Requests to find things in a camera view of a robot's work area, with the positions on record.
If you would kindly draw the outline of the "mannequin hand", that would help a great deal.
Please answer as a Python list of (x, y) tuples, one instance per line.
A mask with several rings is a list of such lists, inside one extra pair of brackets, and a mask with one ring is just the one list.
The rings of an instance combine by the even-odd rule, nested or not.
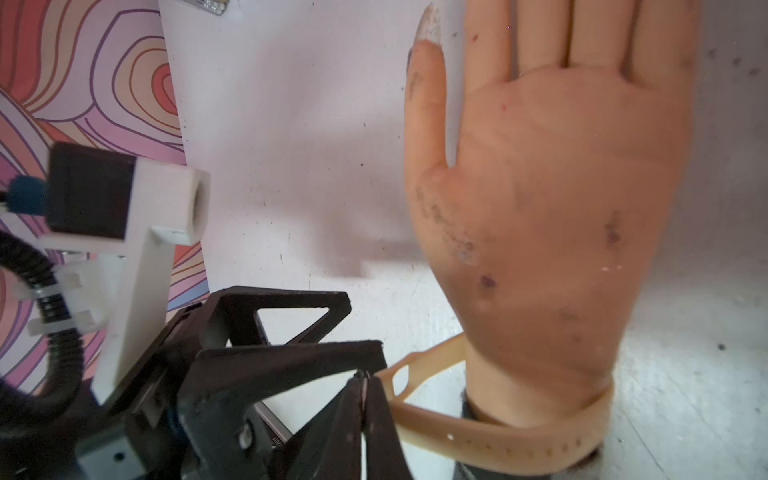
[(436, 7), (404, 93), (413, 228), (467, 337), (475, 415), (560, 422), (611, 383), (691, 146), (696, 1), (470, 1), (446, 149)]

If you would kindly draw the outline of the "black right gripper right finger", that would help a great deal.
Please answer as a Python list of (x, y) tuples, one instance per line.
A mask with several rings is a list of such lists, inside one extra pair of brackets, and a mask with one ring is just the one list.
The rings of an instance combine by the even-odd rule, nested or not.
[(365, 379), (364, 437), (368, 480), (412, 480), (383, 384)]

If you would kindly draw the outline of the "beige wrist watch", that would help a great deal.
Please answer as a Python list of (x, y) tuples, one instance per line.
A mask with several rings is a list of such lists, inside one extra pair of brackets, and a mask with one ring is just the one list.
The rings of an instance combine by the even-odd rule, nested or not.
[(577, 414), (528, 429), (451, 417), (406, 402), (428, 379), (464, 362), (465, 353), (466, 337), (458, 334), (376, 373), (402, 441), (484, 470), (543, 476), (581, 462), (607, 436), (613, 383)]

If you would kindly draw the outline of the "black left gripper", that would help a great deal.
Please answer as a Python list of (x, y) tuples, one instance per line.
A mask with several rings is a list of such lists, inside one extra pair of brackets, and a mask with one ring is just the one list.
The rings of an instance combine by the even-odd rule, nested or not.
[(182, 309), (105, 403), (84, 381), (62, 417), (2, 440), (2, 478), (268, 478), (285, 436), (259, 401), (386, 361), (377, 340), (268, 346), (262, 307), (210, 299)]

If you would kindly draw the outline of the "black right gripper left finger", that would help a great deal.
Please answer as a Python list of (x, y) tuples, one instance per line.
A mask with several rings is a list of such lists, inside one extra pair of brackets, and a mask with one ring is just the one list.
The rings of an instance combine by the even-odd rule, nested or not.
[(362, 390), (355, 375), (289, 442), (288, 479), (361, 477)]

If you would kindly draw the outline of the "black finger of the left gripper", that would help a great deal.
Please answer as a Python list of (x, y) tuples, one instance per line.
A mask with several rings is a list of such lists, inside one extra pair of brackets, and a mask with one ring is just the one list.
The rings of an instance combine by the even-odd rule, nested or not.
[(235, 286), (197, 311), (197, 335), (204, 348), (317, 343), (350, 313), (345, 292)]

